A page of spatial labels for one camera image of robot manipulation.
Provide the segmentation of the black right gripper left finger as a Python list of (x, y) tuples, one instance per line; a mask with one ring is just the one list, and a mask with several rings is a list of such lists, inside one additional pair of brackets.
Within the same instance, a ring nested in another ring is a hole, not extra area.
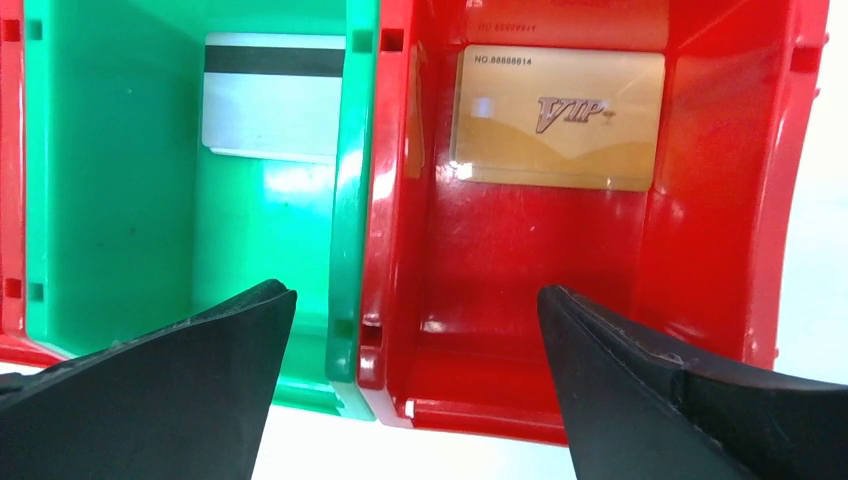
[(297, 294), (266, 280), (135, 339), (1, 378), (5, 479), (248, 479)]

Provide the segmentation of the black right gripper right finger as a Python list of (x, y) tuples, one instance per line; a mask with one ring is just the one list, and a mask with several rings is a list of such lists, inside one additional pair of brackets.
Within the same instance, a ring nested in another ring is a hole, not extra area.
[(581, 479), (843, 479), (847, 389), (750, 366), (562, 286), (537, 311)]

